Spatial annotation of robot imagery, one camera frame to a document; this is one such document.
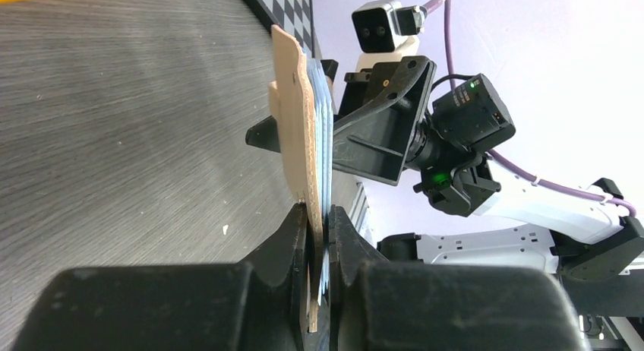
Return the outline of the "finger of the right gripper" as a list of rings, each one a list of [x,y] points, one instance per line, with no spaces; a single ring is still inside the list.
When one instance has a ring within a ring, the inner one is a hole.
[[[279,135],[277,121],[271,115],[251,126],[245,134],[248,146],[279,153]]]

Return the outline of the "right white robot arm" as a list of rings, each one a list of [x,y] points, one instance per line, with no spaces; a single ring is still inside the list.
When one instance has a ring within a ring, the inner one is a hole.
[[[281,154],[289,188],[306,206],[311,279],[327,278],[333,171],[396,185],[412,170],[420,175],[414,191],[435,210],[517,222],[482,239],[414,236],[412,254],[428,264],[533,267],[599,282],[631,270],[642,254],[642,224],[611,180],[569,188],[495,150],[515,126],[483,74],[448,75],[458,85],[430,101],[440,85],[430,59],[378,62],[346,75],[334,113],[335,61],[281,55],[273,67],[270,116],[248,130],[246,142]]]

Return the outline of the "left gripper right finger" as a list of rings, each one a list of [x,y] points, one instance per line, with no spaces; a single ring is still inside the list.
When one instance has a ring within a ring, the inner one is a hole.
[[[521,267],[389,261],[332,206],[332,350],[584,350],[551,276]]]

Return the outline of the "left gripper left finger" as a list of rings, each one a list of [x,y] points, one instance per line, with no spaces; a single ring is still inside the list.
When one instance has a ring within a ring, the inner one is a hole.
[[[301,350],[307,225],[292,207],[236,263],[81,267],[57,274],[17,350]]]

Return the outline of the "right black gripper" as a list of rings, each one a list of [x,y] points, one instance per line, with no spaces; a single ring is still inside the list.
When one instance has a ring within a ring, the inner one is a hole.
[[[423,55],[348,72],[333,126],[333,169],[397,185],[403,167],[423,170],[468,160],[508,141],[516,127],[484,74],[428,103],[436,65]]]

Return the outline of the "beige leather card holder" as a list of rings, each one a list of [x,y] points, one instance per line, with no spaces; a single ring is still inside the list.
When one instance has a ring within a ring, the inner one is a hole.
[[[287,185],[308,216],[305,231],[312,249],[307,329],[315,333],[323,289],[324,227],[330,209],[333,99],[319,59],[306,56],[297,39],[276,24],[271,38],[275,79],[268,87],[269,109],[277,124]]]

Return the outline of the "black white chessboard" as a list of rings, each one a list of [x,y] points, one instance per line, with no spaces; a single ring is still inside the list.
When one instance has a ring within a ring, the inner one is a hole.
[[[274,24],[279,25],[298,40],[306,55],[316,56],[312,0],[242,1],[268,33]]]

